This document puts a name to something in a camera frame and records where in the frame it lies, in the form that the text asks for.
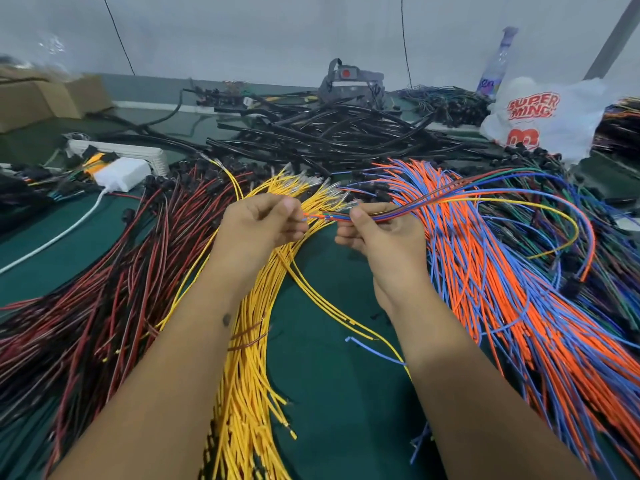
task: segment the hand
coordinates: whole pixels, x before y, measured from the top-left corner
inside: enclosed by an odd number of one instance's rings
[[[351,209],[351,221],[338,221],[335,241],[360,251],[373,272],[378,303],[393,319],[402,306],[430,287],[424,227],[411,214],[377,224],[370,214],[395,209],[391,203],[364,203]]]
[[[267,264],[272,250],[299,241],[308,231],[300,201],[284,195],[260,194],[229,205],[220,223],[209,261],[244,298]]]

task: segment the forearm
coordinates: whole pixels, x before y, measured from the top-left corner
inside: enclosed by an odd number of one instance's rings
[[[434,290],[391,318],[451,480],[591,478]]]
[[[54,480],[196,478],[239,302],[233,291],[206,266]]]

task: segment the green table surface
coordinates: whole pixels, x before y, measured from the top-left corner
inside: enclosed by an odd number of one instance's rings
[[[177,94],[176,88],[184,81],[180,84],[174,81],[156,84],[171,87]],[[115,84],[113,81],[107,84],[112,93],[116,92],[114,99],[135,100],[134,95],[127,93],[131,87],[126,79],[119,79],[118,83],[122,86],[120,89],[110,87]],[[129,80],[129,84],[139,83],[139,80]],[[149,84],[145,81],[143,86],[148,89]],[[281,92],[296,89],[280,88]],[[149,97],[148,91],[138,94]],[[118,110],[118,113],[135,122],[162,116],[161,112],[149,110],[128,109]],[[157,129],[198,142],[203,142],[207,136],[230,136],[215,126],[215,118],[202,119],[196,114],[179,113]],[[55,138],[61,131],[91,132],[110,128],[108,123],[47,121],[0,137],[0,155],[4,150],[13,155],[21,154],[21,159],[39,161],[43,155],[51,154]],[[180,155],[170,154],[170,158],[175,161]],[[635,180],[625,175],[614,175],[613,180],[603,183],[598,179],[598,163],[595,165],[595,170],[586,169],[585,172],[606,194],[625,196],[636,192]],[[4,236],[0,239],[0,267],[68,228],[94,201],[95,196],[70,201],[18,232]],[[0,304],[41,296],[83,270],[114,243],[123,229],[122,211],[131,206],[130,199],[105,197],[98,211],[84,225],[0,276]],[[374,297],[366,261],[354,251],[334,245],[334,233],[335,228],[329,226],[309,239],[296,258],[300,270],[329,302],[382,334],[399,349],[389,322],[383,315],[374,318],[382,310]],[[378,358],[352,342],[345,342],[351,332],[316,307],[289,277],[277,297],[271,322],[273,329],[268,337],[267,355],[269,377],[272,386],[289,400],[284,412],[298,439],[294,441],[275,419],[274,431],[285,465],[295,479],[445,477],[432,442],[423,444],[415,464],[409,464],[413,452],[409,441],[421,433],[425,418],[401,366]],[[0,468],[4,461],[15,455],[22,459],[25,467],[30,464],[31,473],[21,478],[40,477],[32,456],[46,435],[49,418],[49,411],[39,411],[13,430],[0,432]],[[26,439],[20,442],[16,438]],[[603,448],[619,479],[634,478],[606,442],[603,442]]]

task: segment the fingernail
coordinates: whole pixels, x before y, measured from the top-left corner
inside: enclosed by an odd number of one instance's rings
[[[351,209],[351,218],[352,219],[359,219],[364,215],[364,211],[363,209],[359,208],[359,207],[354,207]]]
[[[285,209],[287,209],[290,215],[293,213],[293,211],[297,207],[296,199],[291,197],[284,197],[284,199],[282,199],[282,204],[284,205]]]

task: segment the white cable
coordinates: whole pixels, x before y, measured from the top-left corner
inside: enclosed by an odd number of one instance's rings
[[[71,231],[73,231],[73,229],[75,229],[80,224],[82,224],[85,220],[87,220],[87,218],[89,218],[89,216],[95,211],[95,209],[98,208],[98,206],[100,205],[100,201],[102,200],[103,195],[105,195],[107,192],[110,192],[110,190],[104,189],[102,192],[100,192],[100,195],[98,195],[98,200],[95,201],[95,203],[93,204],[93,207],[91,209],[89,209],[89,211],[87,211],[87,213],[84,216],[80,217],[77,220],[77,222],[75,224],[73,224],[71,227],[69,227],[66,231],[58,234],[57,236],[55,236],[49,242],[45,242],[39,248],[32,250],[29,254],[26,254],[25,256],[22,256],[20,259],[18,259],[16,261],[13,261],[11,264],[7,264],[6,266],[4,266],[4,268],[0,269],[0,274],[6,273],[10,269],[18,266],[20,263],[23,263],[23,262],[27,261],[27,259],[29,259],[29,258],[31,258],[33,256],[36,256],[36,254],[38,254],[39,252],[47,249],[50,245],[55,244],[60,239],[62,239],[64,236],[66,236],[67,234],[71,233]]]

